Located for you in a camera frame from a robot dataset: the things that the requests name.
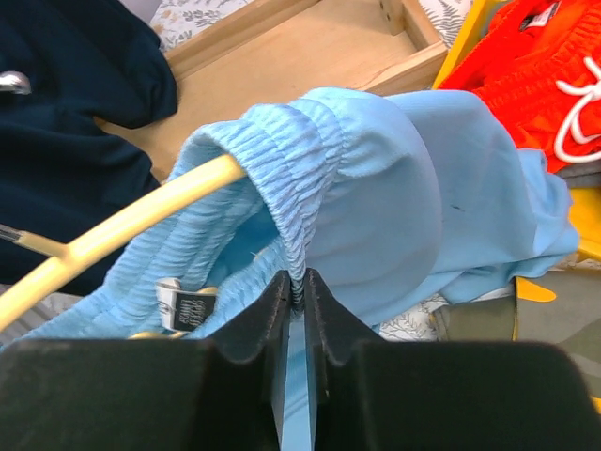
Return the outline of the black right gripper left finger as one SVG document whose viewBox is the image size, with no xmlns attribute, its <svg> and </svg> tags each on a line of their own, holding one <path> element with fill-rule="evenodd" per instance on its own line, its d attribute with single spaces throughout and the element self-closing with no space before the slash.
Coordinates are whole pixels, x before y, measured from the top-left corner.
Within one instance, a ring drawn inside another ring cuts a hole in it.
<svg viewBox="0 0 601 451">
<path fill-rule="evenodd" d="M 5 450 L 276 450 L 290 280 L 201 340 L 22 340 L 1 354 Z"/>
</svg>

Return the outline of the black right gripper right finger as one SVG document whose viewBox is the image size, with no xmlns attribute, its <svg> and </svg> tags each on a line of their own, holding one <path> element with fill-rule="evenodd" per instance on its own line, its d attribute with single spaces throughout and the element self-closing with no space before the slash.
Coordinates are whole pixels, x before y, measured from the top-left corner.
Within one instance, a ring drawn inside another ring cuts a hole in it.
<svg viewBox="0 0 601 451">
<path fill-rule="evenodd" d="M 315 450 L 596 450 L 600 419 L 558 348 L 392 342 L 304 276 Z"/>
</svg>

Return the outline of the light blue shorts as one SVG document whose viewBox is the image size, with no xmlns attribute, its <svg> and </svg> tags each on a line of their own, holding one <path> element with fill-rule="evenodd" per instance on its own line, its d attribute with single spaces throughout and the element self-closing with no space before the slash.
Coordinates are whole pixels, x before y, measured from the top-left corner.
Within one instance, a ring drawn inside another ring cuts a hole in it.
<svg viewBox="0 0 601 451">
<path fill-rule="evenodd" d="M 171 177 L 222 156 L 242 179 L 137 235 L 99 288 L 24 342 L 164 333 L 156 288 L 170 279 L 216 288 L 201 339 L 278 271 L 300 294 L 308 269 L 373 328 L 435 293 L 461 303 L 542 275 L 578 248 L 565 182 L 466 91 L 317 88 L 258 104 L 194 132 Z"/>
</svg>

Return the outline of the yellow hanger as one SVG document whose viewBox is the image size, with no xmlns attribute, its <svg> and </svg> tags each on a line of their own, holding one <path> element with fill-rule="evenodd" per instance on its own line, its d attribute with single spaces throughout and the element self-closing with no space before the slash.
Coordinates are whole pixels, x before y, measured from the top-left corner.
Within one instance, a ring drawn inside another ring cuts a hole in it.
<svg viewBox="0 0 601 451">
<path fill-rule="evenodd" d="M 3 240 L 48 259 L 1 295 L 1 328 L 5 330 L 42 298 L 135 236 L 244 177 L 238 161 L 224 152 L 167 182 L 69 243 L 3 225 Z"/>
</svg>

